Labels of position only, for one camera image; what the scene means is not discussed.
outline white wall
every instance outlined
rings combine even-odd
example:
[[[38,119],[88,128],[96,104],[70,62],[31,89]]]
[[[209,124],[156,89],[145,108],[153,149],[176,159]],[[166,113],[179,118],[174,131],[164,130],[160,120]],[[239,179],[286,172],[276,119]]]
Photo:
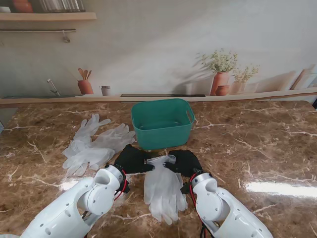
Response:
[[[120,93],[202,93],[209,74],[197,53],[234,50],[260,64],[258,81],[317,62],[316,0],[87,0],[96,21],[8,23],[0,28],[76,28],[57,33],[0,33],[0,96],[80,94],[77,69]]]

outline marble countertop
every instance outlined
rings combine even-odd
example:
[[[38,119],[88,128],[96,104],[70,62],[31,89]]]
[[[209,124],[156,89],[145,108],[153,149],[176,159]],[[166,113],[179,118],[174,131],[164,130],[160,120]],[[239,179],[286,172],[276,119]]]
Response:
[[[62,151],[83,119],[99,113],[131,126],[128,103],[34,104],[19,108],[0,134],[0,234],[20,235],[32,219],[80,179],[65,178]],[[275,238],[317,237],[317,112],[306,102],[191,103],[196,121],[189,149],[252,211]],[[94,176],[87,170],[84,176]],[[90,231],[89,238],[197,238],[200,221],[189,208],[168,226],[143,202],[144,174],[129,175],[131,191]]]

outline transparent glove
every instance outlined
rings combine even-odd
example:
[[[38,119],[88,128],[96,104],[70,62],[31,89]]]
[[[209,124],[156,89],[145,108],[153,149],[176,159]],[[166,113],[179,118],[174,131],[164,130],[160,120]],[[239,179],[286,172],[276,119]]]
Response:
[[[180,189],[183,185],[180,174],[176,174],[165,168],[163,163],[175,163],[175,156],[167,155],[149,159],[148,164],[155,169],[145,175],[144,202],[149,204],[149,210],[154,218],[168,225],[178,220],[178,211],[184,211],[188,205],[186,197]]]
[[[108,148],[89,148],[83,150],[64,162],[63,168],[68,169],[66,177],[71,176],[75,172],[76,175],[81,176],[86,171],[88,163],[90,167],[95,169],[96,166],[93,165],[97,164],[99,167],[99,165],[110,160],[113,155],[114,151]]]
[[[115,129],[107,130],[101,133],[97,139],[91,143],[91,148],[110,148],[118,153],[123,150],[123,148],[132,144],[135,139],[133,138],[135,135],[134,131],[130,131],[128,125],[121,124]]]
[[[84,119],[81,122],[81,126],[79,130],[76,132],[74,136],[74,140],[76,140],[77,138],[86,137],[86,136],[90,137],[96,133],[99,126],[106,125],[111,122],[110,119],[105,119],[99,122],[99,117],[100,117],[99,114],[92,114],[88,122],[86,119]]]

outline teal plastic basket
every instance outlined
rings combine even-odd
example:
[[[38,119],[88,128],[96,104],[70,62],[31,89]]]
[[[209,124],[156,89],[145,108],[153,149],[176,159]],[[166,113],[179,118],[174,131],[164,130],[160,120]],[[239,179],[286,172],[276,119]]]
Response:
[[[185,144],[195,120],[189,103],[182,99],[138,103],[131,117],[137,141],[145,150]]]

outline painted shelf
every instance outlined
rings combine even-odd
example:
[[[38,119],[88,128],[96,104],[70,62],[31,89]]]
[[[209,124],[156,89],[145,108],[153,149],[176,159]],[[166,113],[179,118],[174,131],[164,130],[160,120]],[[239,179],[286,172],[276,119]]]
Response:
[[[0,13],[0,21],[83,21],[96,20],[94,12],[74,13]]]
[[[317,95],[317,88],[305,88],[299,90],[289,91],[275,91],[275,92],[263,92],[263,93],[246,93],[239,95],[227,95],[227,96],[206,96],[199,98],[191,97],[179,97],[188,102],[219,102],[219,101],[258,101],[263,99],[275,99],[275,98],[291,98],[299,96],[311,96]],[[175,97],[120,97],[117,96],[99,96],[99,95],[84,95],[79,97],[63,97],[56,96],[51,98],[15,98],[15,99],[1,99],[0,108],[5,104],[24,104],[24,103],[78,103],[78,102],[145,102],[162,99],[171,99]]]

